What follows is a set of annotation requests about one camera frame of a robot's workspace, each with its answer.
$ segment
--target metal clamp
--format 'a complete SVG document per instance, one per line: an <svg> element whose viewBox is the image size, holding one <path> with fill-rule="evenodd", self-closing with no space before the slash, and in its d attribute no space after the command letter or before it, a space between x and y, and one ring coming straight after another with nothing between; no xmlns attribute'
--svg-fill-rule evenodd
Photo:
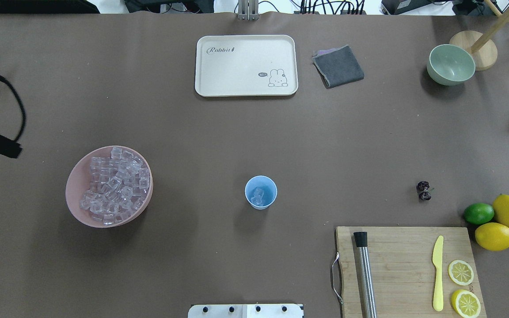
<svg viewBox="0 0 509 318"><path fill-rule="evenodd" d="M335 255L335 260L333 260L333 264L331 264L331 283L333 285L333 291L337 295L337 298L339 298L339 303L342 305L343 298L341 297L339 292L337 292L337 289L335 289L335 280L333 279L333 269L335 268L335 263L339 263L339 252L337 252L337 254Z"/></svg>
<svg viewBox="0 0 509 318"><path fill-rule="evenodd" d="M238 0L238 2L237 18L239 20L258 20L258 0Z"/></svg>

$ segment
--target cutting board handle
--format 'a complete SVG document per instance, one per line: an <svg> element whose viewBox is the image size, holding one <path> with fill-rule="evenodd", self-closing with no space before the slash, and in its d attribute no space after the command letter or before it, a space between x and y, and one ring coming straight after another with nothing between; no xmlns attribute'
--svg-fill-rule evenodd
<svg viewBox="0 0 509 318"><path fill-rule="evenodd" d="M335 289L335 278L334 278L335 276L333 275L333 270L335 268L335 263L339 264L339 252L337 252L337 254L335 255L335 259L333 260L333 264L331 264L331 284L333 285L333 291L337 295L337 298L339 298L339 303L342 305L343 304L343 298L341 297L339 292L337 292L337 289Z"/></svg>

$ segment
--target pink bowl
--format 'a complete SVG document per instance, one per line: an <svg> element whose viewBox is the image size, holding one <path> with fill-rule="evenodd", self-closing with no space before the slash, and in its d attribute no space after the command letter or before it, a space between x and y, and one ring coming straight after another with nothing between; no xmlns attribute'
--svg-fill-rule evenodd
<svg viewBox="0 0 509 318"><path fill-rule="evenodd" d="M149 193L147 195L147 198L145 199L143 206L137 210L129 219L126 219L123 222L119 222L116 224L111 225L103 225L101 222L97 222L93 219L91 219L89 215L89 211L83 210L80 207L80 199L83 195L83 193L89 189L89 182L91 179L91 175L89 173L89 164L91 162L92 157L110 157L111 156L111 149L113 147L120 147L122 149L131 151L132 153L135 153L139 157L141 157L144 161L145 166L150 172L150 186L149 186ZM107 146L102 147L100 149L96 149L90 153L88 153L85 157L83 157L78 163L74 166L74 169L72 169L72 172L70 173L70 176L68 177L68 181L66 182L66 204L68 205L68 208L70 209L70 212L72 212L72 215L80 222L82 222L85 225L91 226L91 227L114 227L123 225L125 223L129 223L132 220L136 219L141 213L143 213L144 209L147 207L147 205L150 202L150 198L152 197L152 171L150 170L150 166L148 165L148 162L146 159L144 159L143 156L141 156L140 153L137 151L134 151L131 148L123 147L123 146Z"/></svg>

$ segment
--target bowl of ice cubes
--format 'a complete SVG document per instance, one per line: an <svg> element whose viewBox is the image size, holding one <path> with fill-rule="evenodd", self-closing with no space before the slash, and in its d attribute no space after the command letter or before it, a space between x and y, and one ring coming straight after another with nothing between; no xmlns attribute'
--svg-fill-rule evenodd
<svg viewBox="0 0 509 318"><path fill-rule="evenodd" d="M123 146L96 149L72 169L66 203L72 215L91 227L131 222L147 207L152 173L137 151Z"/></svg>

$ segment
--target gray cloth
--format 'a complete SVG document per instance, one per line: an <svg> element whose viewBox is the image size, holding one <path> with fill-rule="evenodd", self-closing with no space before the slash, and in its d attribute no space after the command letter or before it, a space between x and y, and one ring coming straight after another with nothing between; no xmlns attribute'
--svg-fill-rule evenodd
<svg viewBox="0 0 509 318"><path fill-rule="evenodd" d="M364 78L364 72L348 45L317 52L313 63L329 88Z"/></svg>

